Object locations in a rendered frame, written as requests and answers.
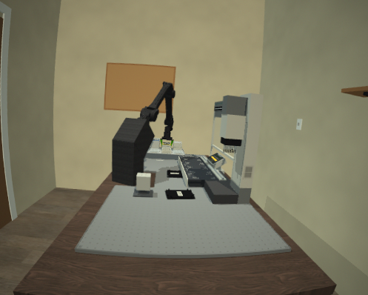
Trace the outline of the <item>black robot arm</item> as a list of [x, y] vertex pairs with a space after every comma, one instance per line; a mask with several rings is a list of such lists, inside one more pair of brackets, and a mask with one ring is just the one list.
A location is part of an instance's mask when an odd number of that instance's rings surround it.
[[[170, 92], [171, 90], [171, 92]], [[168, 125], [165, 127], [164, 132], [170, 132], [173, 130], [173, 114], [172, 114], [172, 98], [175, 97], [175, 90], [173, 90], [173, 83], [163, 82], [163, 87], [155, 97], [153, 102], [147, 107], [141, 109], [140, 117], [138, 119], [147, 119], [149, 122], [155, 122], [159, 114], [158, 106], [162, 103], [165, 98], [166, 103], [166, 120], [164, 124]], [[170, 132], [171, 133], [171, 132]]]

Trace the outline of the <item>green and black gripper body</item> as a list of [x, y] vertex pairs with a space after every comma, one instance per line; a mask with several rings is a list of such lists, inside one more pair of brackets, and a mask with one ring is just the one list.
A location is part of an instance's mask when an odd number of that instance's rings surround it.
[[[164, 132], [164, 137], [162, 136], [162, 139], [166, 139], [166, 140], [170, 140], [170, 141], [174, 141], [172, 137], [170, 137], [170, 132]], [[161, 139], [161, 140], [162, 140]]]

